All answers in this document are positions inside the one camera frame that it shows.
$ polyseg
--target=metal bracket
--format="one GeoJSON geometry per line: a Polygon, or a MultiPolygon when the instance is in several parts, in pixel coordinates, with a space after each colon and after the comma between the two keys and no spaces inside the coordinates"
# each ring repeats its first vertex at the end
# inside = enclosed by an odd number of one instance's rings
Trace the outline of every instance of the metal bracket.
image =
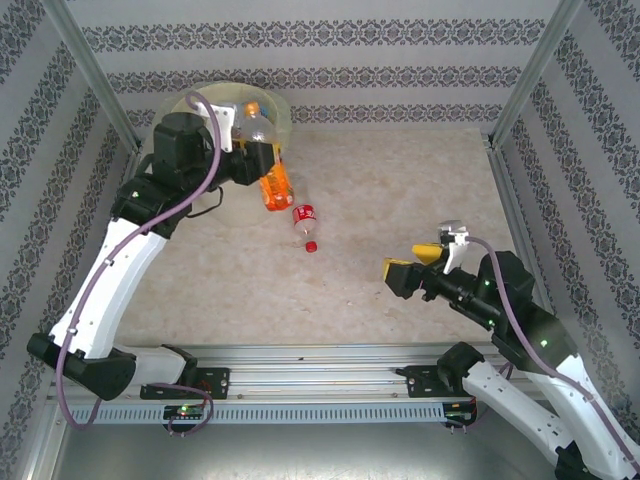
{"type": "MultiPolygon", "coordinates": [[[[191,386],[206,391],[214,400],[226,400],[230,375],[231,370],[228,368],[198,368],[195,381],[191,386]]],[[[140,398],[142,400],[202,400],[202,396],[197,393],[150,385],[140,387],[140,398]]]]}
{"type": "MultiPolygon", "coordinates": [[[[202,104],[202,102],[195,102],[198,107],[198,115],[205,119],[207,130],[213,138],[213,127],[211,126],[211,117],[209,112],[202,104]]],[[[220,127],[220,148],[227,153],[230,153],[233,149],[231,128],[233,127],[233,120],[235,118],[236,111],[233,107],[221,107],[219,105],[211,104],[211,109],[218,120],[218,126],[220,127]]]]}
{"type": "Polygon", "coordinates": [[[461,393],[466,396],[465,392],[452,392],[447,388],[438,377],[438,367],[436,365],[409,365],[408,367],[397,368],[396,373],[406,378],[405,383],[409,398],[460,398],[461,393]]]}

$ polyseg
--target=black cable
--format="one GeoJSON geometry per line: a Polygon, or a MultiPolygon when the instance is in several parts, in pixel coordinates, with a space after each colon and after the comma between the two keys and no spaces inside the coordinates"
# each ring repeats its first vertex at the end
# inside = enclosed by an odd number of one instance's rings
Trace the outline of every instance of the black cable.
{"type": "Polygon", "coordinates": [[[217,205],[214,205],[213,207],[205,208],[204,210],[198,213],[189,214],[187,215],[187,218],[197,218],[201,215],[204,215],[205,213],[209,213],[211,210],[215,210],[220,205],[222,205],[222,199],[224,198],[224,190],[222,190],[222,187],[218,187],[218,190],[220,191],[220,201],[218,202],[217,205]]]}

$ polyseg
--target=metal frame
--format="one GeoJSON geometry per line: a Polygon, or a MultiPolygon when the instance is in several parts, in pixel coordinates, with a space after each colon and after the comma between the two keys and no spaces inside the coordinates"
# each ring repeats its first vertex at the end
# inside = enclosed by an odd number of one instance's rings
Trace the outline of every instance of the metal frame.
{"type": "Polygon", "coordinates": [[[120,105],[113,88],[111,88],[107,76],[102,71],[98,59],[87,43],[87,39],[73,18],[66,0],[43,0],[42,5],[127,150],[137,150],[140,146],[140,139],[122,105],[120,105]]]}
{"type": "Polygon", "coordinates": [[[507,218],[507,225],[509,225],[509,231],[511,232],[511,238],[513,238],[513,245],[516,249],[516,254],[522,260],[524,267],[531,272],[535,278],[535,286],[533,290],[533,298],[540,306],[545,310],[552,312],[553,307],[549,300],[549,295],[544,287],[544,279],[540,271],[540,266],[536,259],[531,239],[529,238],[529,232],[518,204],[518,198],[516,197],[515,189],[507,173],[507,167],[502,157],[502,152],[499,149],[494,149],[490,146],[489,142],[485,142],[485,149],[487,151],[487,157],[489,158],[489,164],[491,165],[491,171],[493,177],[496,180],[496,187],[498,189],[498,195],[500,196],[500,202],[504,209],[505,216],[507,218]]]}
{"type": "MultiPolygon", "coordinates": [[[[451,346],[438,343],[181,348],[198,357],[203,367],[231,369],[229,397],[215,402],[211,423],[290,424],[442,421],[443,401],[457,399],[411,399],[405,378],[394,370],[411,364],[435,364],[451,346]]],[[[492,365],[504,363],[493,345],[477,343],[474,347],[492,365]]],[[[543,398],[524,375],[516,372],[512,382],[531,398],[543,398]]],[[[83,420],[95,397],[72,383],[66,383],[65,390],[72,411],[78,420],[83,420]]],[[[103,405],[98,423],[162,423],[163,406],[180,403],[143,401],[138,394],[138,389],[131,388],[103,405]]],[[[22,480],[49,479],[54,472],[68,428],[58,410],[55,383],[49,388],[37,428],[22,480]]]]}
{"type": "Polygon", "coordinates": [[[502,145],[509,135],[509,131],[518,118],[522,107],[529,98],[531,91],[582,3],[582,0],[560,0],[527,66],[522,75],[520,75],[513,93],[509,96],[509,100],[507,100],[498,117],[496,126],[491,133],[491,140],[494,146],[502,145]]]}

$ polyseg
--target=wall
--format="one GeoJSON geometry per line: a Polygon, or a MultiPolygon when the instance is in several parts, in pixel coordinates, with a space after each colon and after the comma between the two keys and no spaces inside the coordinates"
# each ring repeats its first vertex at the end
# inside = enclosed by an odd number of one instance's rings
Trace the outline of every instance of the wall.
{"type": "Polygon", "coordinates": [[[557,3],[77,0],[69,7],[144,136],[164,98],[221,79],[282,94],[297,128],[489,133],[557,3]]]}
{"type": "Polygon", "coordinates": [[[93,263],[128,152],[42,5],[2,2],[0,15],[0,479],[7,479],[28,451],[51,380],[27,341],[50,329],[93,263]]]}
{"type": "Polygon", "coordinates": [[[503,145],[545,286],[640,440],[640,1],[584,2],[503,145]]]}

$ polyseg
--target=red label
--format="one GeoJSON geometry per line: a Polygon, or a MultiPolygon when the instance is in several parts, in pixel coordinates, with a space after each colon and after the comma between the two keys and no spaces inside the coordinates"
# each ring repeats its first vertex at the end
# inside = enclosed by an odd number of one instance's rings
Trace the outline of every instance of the red label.
{"type": "Polygon", "coordinates": [[[311,205],[298,205],[293,209],[293,223],[298,223],[306,218],[316,218],[316,212],[311,205]]]}

